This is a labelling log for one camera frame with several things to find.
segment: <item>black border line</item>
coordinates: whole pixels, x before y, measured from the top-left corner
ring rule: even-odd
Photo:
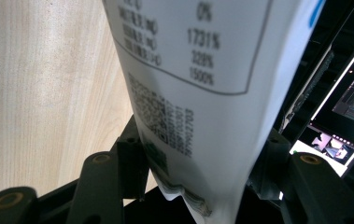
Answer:
[[[244,91],[239,91],[239,92],[212,91],[212,90],[210,90],[210,89],[208,89],[208,88],[206,88],[206,87],[202,87],[202,86],[200,86],[200,85],[198,85],[198,84],[195,84],[195,83],[193,83],[193,82],[190,82],[190,81],[188,81],[188,80],[185,79],[185,78],[182,78],[182,77],[179,77],[179,76],[177,76],[177,75],[175,75],[175,74],[172,74],[172,73],[170,73],[170,72],[168,72],[168,71],[166,71],[166,70],[164,70],[164,69],[162,69],[162,68],[160,68],[160,67],[156,67],[156,66],[154,66],[154,65],[152,65],[152,64],[150,64],[150,63],[147,63],[147,62],[141,60],[140,58],[136,57],[135,55],[133,55],[132,52],[130,52],[128,49],[126,49],[126,48],[119,42],[119,40],[113,35],[113,32],[111,32],[111,33],[112,33],[112,36],[113,36],[113,40],[114,40],[122,49],[124,49],[124,51],[125,51],[126,53],[128,53],[131,57],[135,58],[137,61],[139,61],[140,63],[142,63],[142,64],[144,64],[144,65],[146,65],[146,66],[148,66],[148,67],[151,67],[151,68],[153,68],[153,69],[155,69],[155,70],[158,70],[158,71],[160,71],[160,72],[163,72],[163,73],[167,74],[167,75],[170,76],[170,77],[173,77],[173,78],[175,78],[175,79],[178,79],[179,81],[183,81],[183,82],[185,82],[185,83],[187,83],[187,84],[190,84],[190,85],[192,85],[192,86],[194,86],[194,87],[197,87],[197,88],[199,88],[199,89],[201,89],[201,90],[203,90],[203,91],[208,91],[208,92],[211,92],[211,93],[214,93],[214,94],[217,94],[217,95],[226,95],[226,96],[244,95],[244,94],[247,94],[247,93],[248,93],[248,90],[249,90],[249,84],[250,84],[250,81],[251,81],[251,78],[252,78],[253,69],[254,69],[256,60],[258,59],[259,50],[260,50],[260,47],[261,47],[261,45],[262,45],[263,36],[264,36],[264,31],[266,30],[267,23],[268,23],[268,21],[269,21],[269,14],[270,14],[270,8],[271,8],[272,3],[273,3],[273,0],[270,0],[270,1],[268,1],[268,3],[267,3],[266,12],[265,12],[265,17],[264,17],[263,25],[262,25],[262,28],[261,28],[261,33],[260,33],[260,36],[259,36],[259,42],[258,42],[259,44],[258,44],[258,45],[256,46],[256,48],[255,48],[254,57],[253,57],[253,60],[252,60],[251,65],[250,65],[250,67],[249,67],[249,75],[248,75],[248,79],[247,79],[247,84],[246,84],[245,90],[244,90]]]

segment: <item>light wood grain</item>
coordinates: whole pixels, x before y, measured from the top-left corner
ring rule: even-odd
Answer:
[[[131,115],[101,1],[0,0],[0,190],[74,180]]]

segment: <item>black plastic part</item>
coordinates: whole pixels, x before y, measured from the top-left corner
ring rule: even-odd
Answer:
[[[353,11],[354,0],[325,1],[324,8],[319,16],[316,27],[310,36],[310,42],[304,51],[301,64],[299,65],[295,77],[291,82],[290,89],[284,100],[282,108],[288,109],[292,106],[296,96],[298,96],[300,90],[304,87],[304,84],[310,77],[311,73],[316,71],[316,66],[320,63],[322,56],[325,55],[329,46],[333,44],[333,41],[343,29]],[[287,131],[291,131],[290,135],[292,136],[296,134],[293,130]]]
[[[321,157],[294,153],[288,180],[297,197],[284,195],[281,210],[286,223],[354,223],[354,193]]]
[[[66,223],[122,223],[117,152],[99,152],[83,164]]]
[[[37,197],[28,187],[0,191],[0,224],[36,223]]]
[[[324,57],[323,61],[319,62],[319,68],[316,70],[310,82],[307,84],[307,87],[304,89],[304,92],[299,96],[299,99],[293,105],[291,114],[287,115],[287,119],[289,121],[291,121],[293,115],[300,110],[305,100],[307,100],[310,93],[317,86],[317,84],[319,83],[319,79],[322,77],[324,72],[329,68],[329,65],[333,58],[334,58],[334,53],[333,51],[330,51]]]
[[[124,207],[125,224],[194,224],[183,199],[179,196],[167,201],[159,188],[152,189],[144,202],[134,201]]]
[[[39,198],[40,224],[66,222],[78,181],[72,181]]]
[[[271,223],[284,224],[279,207],[260,200],[252,188],[246,187],[238,209],[236,224]]]
[[[116,146],[119,154],[123,198],[143,201],[148,182],[149,165],[134,116],[131,117]]]
[[[285,173],[289,151],[290,142],[272,129],[248,179],[261,200],[278,200],[280,189],[276,183]]]

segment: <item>computer monitor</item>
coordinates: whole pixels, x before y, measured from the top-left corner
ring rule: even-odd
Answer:
[[[290,153],[319,155],[343,177],[354,164],[354,57],[335,81]]]

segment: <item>screw hole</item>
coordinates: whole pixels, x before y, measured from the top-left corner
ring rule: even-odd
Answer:
[[[0,210],[8,209],[18,204],[24,195],[21,192],[13,192],[0,197]]]
[[[321,161],[317,157],[310,156],[310,155],[303,155],[300,157],[300,159],[306,163],[313,164],[313,165],[318,165],[321,163]]]
[[[110,156],[100,154],[92,159],[94,163],[103,163],[110,160]]]

